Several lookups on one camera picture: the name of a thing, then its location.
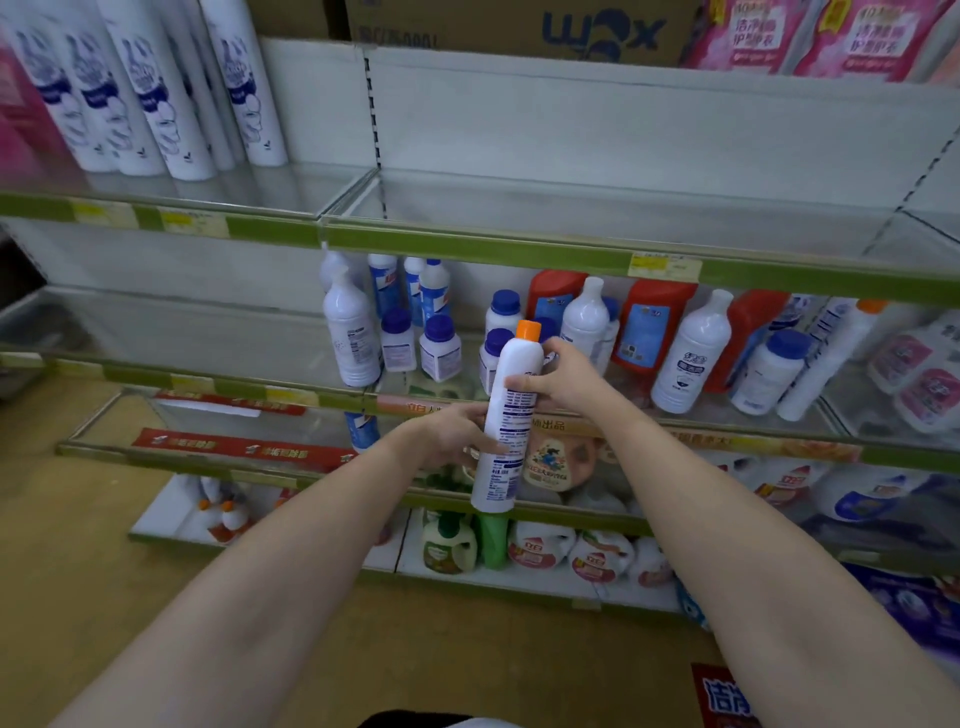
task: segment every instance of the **pink product bag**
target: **pink product bag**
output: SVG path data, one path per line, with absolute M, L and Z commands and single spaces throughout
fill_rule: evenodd
M 953 0 L 830 0 L 795 75 L 902 81 Z
M 710 71 L 780 71 L 810 0 L 710 0 L 709 28 L 684 64 Z

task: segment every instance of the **hand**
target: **hand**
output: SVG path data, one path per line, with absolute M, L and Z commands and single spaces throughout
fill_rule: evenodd
M 596 404 L 598 393 L 610 385 L 580 350 L 559 336 L 547 339 L 543 350 L 557 355 L 556 368 L 542 376 L 508 376 L 507 388 L 516 392 L 536 392 L 540 395 L 537 397 L 538 410 L 565 409 L 588 416 L 587 410 Z

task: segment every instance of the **price tag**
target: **price tag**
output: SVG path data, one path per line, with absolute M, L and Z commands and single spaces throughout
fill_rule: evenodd
M 227 216 L 219 212 L 158 207 L 163 229 L 176 235 L 202 235 L 203 237 L 230 237 Z
M 634 253 L 627 275 L 635 279 L 678 280 L 699 283 L 704 261 L 686 255 L 662 253 Z
M 74 219 L 84 225 L 100 225 L 104 228 L 124 228 L 134 231 L 140 229 L 140 223 L 130 203 L 116 203 L 109 200 L 94 203 L 72 197 L 70 206 L 73 207 Z

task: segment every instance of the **red bottle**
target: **red bottle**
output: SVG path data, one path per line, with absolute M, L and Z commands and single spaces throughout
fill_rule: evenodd
M 730 389 L 731 377 L 746 357 L 753 353 L 756 345 L 763 341 L 770 322 L 777 318 L 789 300 L 790 293 L 787 291 L 754 288 L 730 304 L 727 319 L 733 334 L 707 377 L 705 392 L 716 394 Z
M 696 283 L 638 280 L 620 312 L 620 333 L 612 359 L 641 375 L 653 375 L 663 363 Z
M 547 318 L 557 322 L 557 331 L 564 324 L 564 310 L 584 287 L 586 273 L 576 271 L 540 271 L 530 281 L 527 294 L 527 319 Z

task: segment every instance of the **blue bottle cap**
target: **blue bottle cap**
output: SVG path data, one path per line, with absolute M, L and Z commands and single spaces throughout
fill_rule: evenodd
M 803 359 L 810 351 L 813 337 L 792 328 L 784 328 L 767 339 L 767 349 L 784 359 Z
M 391 308 L 380 320 L 384 333 L 403 333 L 410 328 L 413 319 L 406 308 Z
M 520 312 L 520 294 L 509 288 L 504 288 L 493 294 L 493 302 L 490 304 L 493 313 L 501 316 L 514 316 Z
M 487 350 L 490 356 L 499 356 L 500 352 L 507 345 L 507 342 L 514 338 L 514 333 L 508 328 L 492 328 L 487 334 L 487 341 L 483 348 Z
M 538 324 L 540 324 L 540 343 L 542 344 L 547 339 L 553 338 L 556 336 L 559 331 L 557 327 L 557 322 L 553 319 L 548 319 L 547 317 L 542 317 L 539 319 L 534 319 Z
M 453 338 L 453 334 L 456 333 L 453 330 L 453 319 L 449 316 L 444 316 L 442 313 L 435 314 L 427 319 L 423 333 L 426 334 L 426 337 L 430 341 L 436 341 L 438 343 L 449 341 Z

